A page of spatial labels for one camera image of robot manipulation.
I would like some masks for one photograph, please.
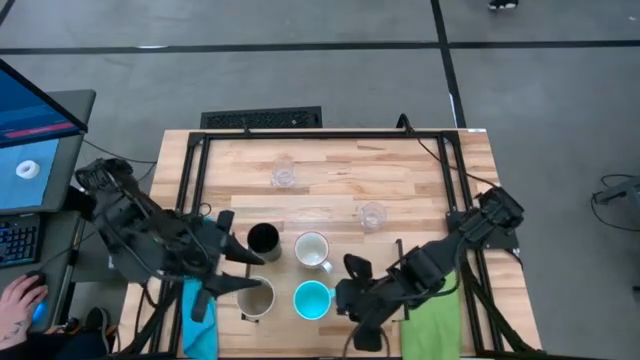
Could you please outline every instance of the blue towel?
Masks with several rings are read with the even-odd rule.
[[[217,360],[218,326],[215,300],[209,299],[204,321],[198,323],[191,320],[191,309],[201,287],[200,280],[185,280],[182,291],[182,347],[184,353],[192,359]]]

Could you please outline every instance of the wooden tabletop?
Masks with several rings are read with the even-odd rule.
[[[467,171],[498,182],[489,139],[484,131],[460,130]],[[165,132],[155,173],[151,197],[164,208],[173,208],[182,173],[189,130]],[[435,140],[423,143],[438,154]],[[191,204],[199,159],[199,147],[187,192]],[[242,321],[235,306],[235,295],[218,299],[219,356],[289,357],[339,356],[347,335],[353,329],[347,317],[332,310],[323,319],[299,318],[292,307],[292,295],[303,281],[316,279],[333,287],[348,275],[342,266],[345,253],[353,253],[373,263],[374,276],[397,260],[396,239],[405,249],[420,246],[447,235],[444,214],[448,210],[440,164],[413,139],[332,139],[332,140],[215,140],[208,157],[202,201],[212,206],[215,215],[223,209],[236,214],[233,230],[246,246],[249,229],[259,222],[274,224],[280,231],[283,256],[273,264],[252,267],[252,274],[268,278],[276,288],[276,303],[259,324]],[[455,164],[453,150],[448,149]],[[273,163],[279,157],[295,163],[296,183],[292,188],[271,185]],[[487,190],[487,185],[469,179],[472,193]],[[463,204],[460,191],[458,203]],[[365,233],[356,208],[375,201],[387,209],[383,229]],[[302,268],[293,255],[293,243],[307,231],[322,233],[331,244],[331,275]],[[487,268],[496,305],[513,328],[534,347],[540,342],[526,284],[519,264],[504,251],[486,250]],[[243,264],[223,261],[221,269],[243,276]],[[150,291],[157,294],[159,284],[152,281]],[[125,299],[120,335],[124,345],[133,338],[135,315],[141,289],[130,284]],[[462,314],[463,355],[473,355],[464,294],[459,291]],[[482,307],[480,318],[485,346],[491,341]],[[152,309],[143,306],[141,324]],[[392,319],[400,319],[396,313]],[[400,356],[400,325],[390,319],[384,324],[391,342],[391,353]],[[163,328],[161,348],[168,346],[171,316]],[[379,356],[353,349],[350,356]]]

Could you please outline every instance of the teal cup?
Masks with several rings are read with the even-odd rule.
[[[334,296],[335,289],[329,289],[319,281],[305,281],[293,294],[293,307],[301,318],[318,320],[327,315]]]

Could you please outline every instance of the concrete floor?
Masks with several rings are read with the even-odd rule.
[[[450,41],[640,39],[635,0],[523,0],[499,15],[482,0],[441,6]],[[0,48],[435,40],[426,0],[21,0],[0,27]],[[600,176],[640,173],[640,48],[452,57],[467,125],[488,129],[502,184],[526,209],[518,236],[544,348],[640,358],[631,293],[640,239],[598,223],[589,208]],[[202,111],[320,105],[325,127],[392,126],[400,112],[414,126],[453,126],[439,50],[3,59],[45,90],[95,89],[88,139],[137,158],[155,158],[163,131],[196,128]],[[79,166],[97,156],[83,148]],[[600,210],[640,227],[624,206]],[[113,285],[85,287],[79,309],[102,291],[102,305],[119,313]]]

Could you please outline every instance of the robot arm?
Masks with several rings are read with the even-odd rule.
[[[120,159],[98,159],[75,175],[93,200],[88,220],[127,280],[142,284],[152,276],[172,282],[199,279],[203,287],[191,314],[194,321],[202,321],[210,297],[260,285],[216,274],[221,255],[230,261],[264,264],[230,233],[233,212],[222,211],[211,221],[199,214],[164,210],[140,191],[132,175],[131,166]]]
[[[502,188],[492,188],[479,197],[480,207],[465,214],[458,228],[446,238],[415,247],[387,269],[381,279],[372,279],[371,263],[345,255],[351,279],[336,286],[338,314],[358,323],[353,336],[358,350],[380,351],[381,325],[403,304],[415,309],[438,293],[445,277],[460,270],[467,249],[479,248],[496,228],[507,231],[522,222],[524,209]]]

